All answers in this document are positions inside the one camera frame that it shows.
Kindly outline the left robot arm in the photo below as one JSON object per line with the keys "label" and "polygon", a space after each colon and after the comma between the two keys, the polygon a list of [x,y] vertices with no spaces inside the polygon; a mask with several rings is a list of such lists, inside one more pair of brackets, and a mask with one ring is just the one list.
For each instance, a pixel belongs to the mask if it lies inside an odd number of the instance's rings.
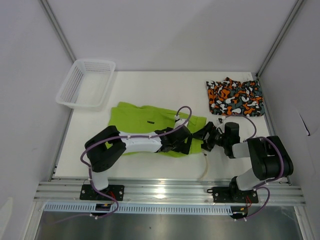
{"label": "left robot arm", "polygon": [[85,154],[89,159],[93,186],[91,194],[103,200],[109,193],[108,169],[124,154],[168,153],[174,151],[188,155],[193,134],[186,126],[175,130],[167,127],[149,133],[127,133],[111,125],[88,140]]}

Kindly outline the white plastic basket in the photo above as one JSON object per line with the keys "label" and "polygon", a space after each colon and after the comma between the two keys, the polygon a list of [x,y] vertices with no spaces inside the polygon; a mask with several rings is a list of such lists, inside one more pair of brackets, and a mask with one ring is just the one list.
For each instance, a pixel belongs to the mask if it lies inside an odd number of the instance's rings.
{"label": "white plastic basket", "polygon": [[80,58],[71,66],[55,97],[71,109],[98,110],[110,96],[116,63],[104,58]]}

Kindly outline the orange camouflage shorts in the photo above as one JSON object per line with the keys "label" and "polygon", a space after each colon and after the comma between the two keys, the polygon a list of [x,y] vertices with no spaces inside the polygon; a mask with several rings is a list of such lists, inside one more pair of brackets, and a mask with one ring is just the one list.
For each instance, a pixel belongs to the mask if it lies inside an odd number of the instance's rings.
{"label": "orange camouflage shorts", "polygon": [[265,114],[262,89],[256,80],[241,82],[226,77],[222,81],[209,80],[205,86],[213,115],[261,117]]}

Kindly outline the lime green shorts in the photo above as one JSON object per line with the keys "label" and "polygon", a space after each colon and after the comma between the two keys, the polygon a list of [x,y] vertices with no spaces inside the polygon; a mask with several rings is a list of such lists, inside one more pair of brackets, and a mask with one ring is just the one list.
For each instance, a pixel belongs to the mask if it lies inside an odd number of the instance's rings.
{"label": "lime green shorts", "polygon": [[[119,131],[144,134],[172,128],[176,110],[145,105],[136,106],[119,102],[111,109],[109,125]],[[206,169],[206,158],[201,149],[202,141],[192,140],[189,154],[169,151],[166,153],[126,153],[111,167],[111,177],[198,179]]]}

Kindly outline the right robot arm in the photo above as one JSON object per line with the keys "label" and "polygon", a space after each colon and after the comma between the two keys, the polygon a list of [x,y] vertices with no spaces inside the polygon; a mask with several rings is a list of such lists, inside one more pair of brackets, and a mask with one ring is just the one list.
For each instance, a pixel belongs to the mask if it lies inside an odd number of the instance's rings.
{"label": "right robot arm", "polygon": [[206,151],[219,146],[230,159],[250,159],[251,168],[233,177],[228,186],[215,186],[207,190],[217,203],[242,203],[246,197],[252,197],[256,203],[259,187],[294,172],[293,162],[277,135],[241,141],[238,123],[227,122],[221,130],[209,122],[192,136],[203,141],[201,147]]}

